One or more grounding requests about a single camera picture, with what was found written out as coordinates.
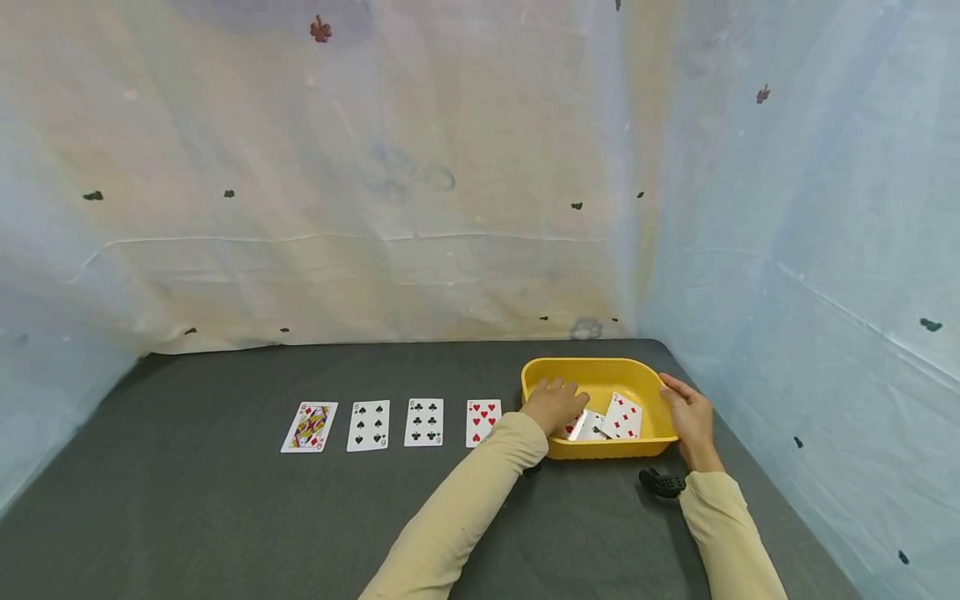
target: forearm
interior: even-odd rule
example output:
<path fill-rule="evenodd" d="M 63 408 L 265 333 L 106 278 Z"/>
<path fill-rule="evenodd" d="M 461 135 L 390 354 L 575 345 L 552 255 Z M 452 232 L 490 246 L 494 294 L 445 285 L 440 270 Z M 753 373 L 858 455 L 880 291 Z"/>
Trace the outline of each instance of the forearm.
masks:
<path fill-rule="evenodd" d="M 504 415 L 403 528 L 361 600 L 446 598 L 518 476 L 546 450 L 533 420 Z"/>
<path fill-rule="evenodd" d="M 680 505 L 700 547 L 713 600 L 785 600 L 747 502 L 727 473 L 690 473 Z"/>

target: finger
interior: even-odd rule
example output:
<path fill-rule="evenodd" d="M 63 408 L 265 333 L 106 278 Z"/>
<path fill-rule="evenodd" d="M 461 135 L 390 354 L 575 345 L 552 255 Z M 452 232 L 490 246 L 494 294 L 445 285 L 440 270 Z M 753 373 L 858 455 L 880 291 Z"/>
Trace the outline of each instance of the finger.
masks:
<path fill-rule="evenodd" d="M 587 404 L 590 402 L 590 394 L 586 392 L 581 392 L 580 394 L 573 397 L 576 401 L 577 406 L 580 407 L 580 410 L 587 408 Z"/>
<path fill-rule="evenodd" d="M 665 372 L 660 374 L 660 379 L 663 380 L 663 383 L 667 385 L 671 390 L 675 391 L 677 394 L 683 396 L 687 399 L 692 399 L 695 396 L 699 396 L 700 393 L 691 388 L 690 386 L 683 383 L 680 379 L 668 375 Z"/>
<path fill-rule="evenodd" d="M 567 381 L 564 386 L 560 389 L 564 394 L 569 394 L 573 396 L 577 393 L 578 384 L 576 381 Z"/>

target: face card illustration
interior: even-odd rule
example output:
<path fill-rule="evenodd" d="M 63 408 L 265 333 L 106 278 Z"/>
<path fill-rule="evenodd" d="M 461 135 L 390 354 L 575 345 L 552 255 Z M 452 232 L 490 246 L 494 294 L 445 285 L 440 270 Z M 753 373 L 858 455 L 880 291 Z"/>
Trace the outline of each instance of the face card illustration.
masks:
<path fill-rule="evenodd" d="M 582 426 L 577 431 L 575 439 L 578 442 L 606 440 L 607 436 L 603 433 L 603 415 L 589 409 L 585 410 Z"/>
<path fill-rule="evenodd" d="M 390 432 L 390 400 L 354 402 L 350 414 L 347 452 L 383 450 Z"/>
<path fill-rule="evenodd" d="M 403 445 L 444 445 L 443 398 L 410 398 Z"/>
<path fill-rule="evenodd" d="M 600 431 L 614 440 L 638 440 L 642 417 L 643 409 L 629 398 L 614 392 Z"/>
<path fill-rule="evenodd" d="M 475 448 L 483 442 L 502 415 L 500 400 L 469 400 L 467 402 L 467 447 Z"/>
<path fill-rule="evenodd" d="M 336 412 L 336 402 L 301 402 L 280 452 L 323 452 Z"/>

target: yellow tray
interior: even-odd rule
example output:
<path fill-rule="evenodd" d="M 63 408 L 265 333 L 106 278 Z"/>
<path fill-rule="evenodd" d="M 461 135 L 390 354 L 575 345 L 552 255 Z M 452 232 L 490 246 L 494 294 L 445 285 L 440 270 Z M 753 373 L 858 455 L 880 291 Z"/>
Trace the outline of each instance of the yellow tray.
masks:
<path fill-rule="evenodd" d="M 550 437 L 546 455 L 554 460 L 589 458 L 633 458 L 657 456 L 678 440 L 670 411 L 660 398 L 660 376 L 629 358 L 536 358 L 523 367 L 523 402 L 543 378 L 559 377 L 576 381 L 580 391 L 590 394 L 592 411 L 607 414 L 613 392 L 628 397 L 643 408 L 639 440 L 571 442 Z"/>

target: dark gray mat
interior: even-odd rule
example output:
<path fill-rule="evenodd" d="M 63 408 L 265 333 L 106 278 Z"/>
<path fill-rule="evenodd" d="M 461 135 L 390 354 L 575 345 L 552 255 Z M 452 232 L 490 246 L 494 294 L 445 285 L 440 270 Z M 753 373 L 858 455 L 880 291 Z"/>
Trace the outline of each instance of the dark gray mat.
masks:
<path fill-rule="evenodd" d="M 519 404 L 538 356 L 626 356 L 684 376 L 652 341 L 314 346 L 150 356 L 0 522 L 5 598 L 355 598 L 467 454 L 466 400 Z M 443 448 L 403 447 L 409 397 L 446 399 Z M 349 406 L 389 398 L 389 449 L 347 454 Z M 278 453 L 302 400 L 340 402 L 322 454 Z M 858 598 L 730 430 L 724 462 L 792 598 Z M 544 462 L 522 477 L 454 598 L 708 598 L 655 461 Z"/>

